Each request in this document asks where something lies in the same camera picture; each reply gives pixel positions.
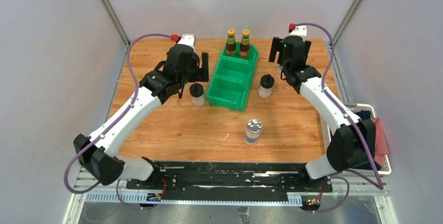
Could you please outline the yellow cap sauce bottle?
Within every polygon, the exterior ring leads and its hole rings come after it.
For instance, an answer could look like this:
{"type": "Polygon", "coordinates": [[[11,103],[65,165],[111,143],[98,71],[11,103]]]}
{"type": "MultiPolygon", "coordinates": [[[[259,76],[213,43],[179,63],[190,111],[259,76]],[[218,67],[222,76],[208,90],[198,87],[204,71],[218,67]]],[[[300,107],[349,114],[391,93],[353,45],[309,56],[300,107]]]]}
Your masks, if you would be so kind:
{"type": "Polygon", "coordinates": [[[249,51],[250,51],[250,31],[248,29],[244,29],[242,32],[242,39],[240,41],[240,49],[239,49],[240,57],[244,60],[247,60],[249,51]]]}
{"type": "Polygon", "coordinates": [[[234,56],[235,51],[236,51],[235,30],[229,29],[225,44],[225,54],[227,56],[234,56]]]}

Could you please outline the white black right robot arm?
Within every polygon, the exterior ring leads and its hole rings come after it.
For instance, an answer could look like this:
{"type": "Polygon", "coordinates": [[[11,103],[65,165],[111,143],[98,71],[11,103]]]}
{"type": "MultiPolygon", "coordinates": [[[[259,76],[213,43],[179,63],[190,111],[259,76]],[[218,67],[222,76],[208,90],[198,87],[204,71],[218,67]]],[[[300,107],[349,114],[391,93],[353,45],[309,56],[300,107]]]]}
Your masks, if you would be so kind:
{"type": "Polygon", "coordinates": [[[306,63],[310,47],[300,36],[274,37],[269,55],[269,62],[282,66],[281,79],[314,106],[330,129],[325,155],[306,163],[298,177],[300,188],[308,192],[319,185],[319,178],[373,161],[376,144],[374,122],[348,109],[306,63]]]}

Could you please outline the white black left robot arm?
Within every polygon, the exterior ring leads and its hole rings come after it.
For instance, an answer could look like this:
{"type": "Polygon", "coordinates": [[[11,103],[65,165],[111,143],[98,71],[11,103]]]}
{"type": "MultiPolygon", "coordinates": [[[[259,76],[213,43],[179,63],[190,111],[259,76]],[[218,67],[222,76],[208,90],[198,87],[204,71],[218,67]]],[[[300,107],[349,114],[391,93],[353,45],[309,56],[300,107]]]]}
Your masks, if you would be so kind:
{"type": "Polygon", "coordinates": [[[88,136],[79,134],[73,144],[77,160],[99,184],[136,179],[147,189],[159,185],[160,175],[147,158],[118,156],[129,134],[170,97],[182,96],[188,82],[209,80],[209,54],[197,55],[188,45],[176,44],[167,58],[139,82],[134,93],[101,127],[88,136]]]}

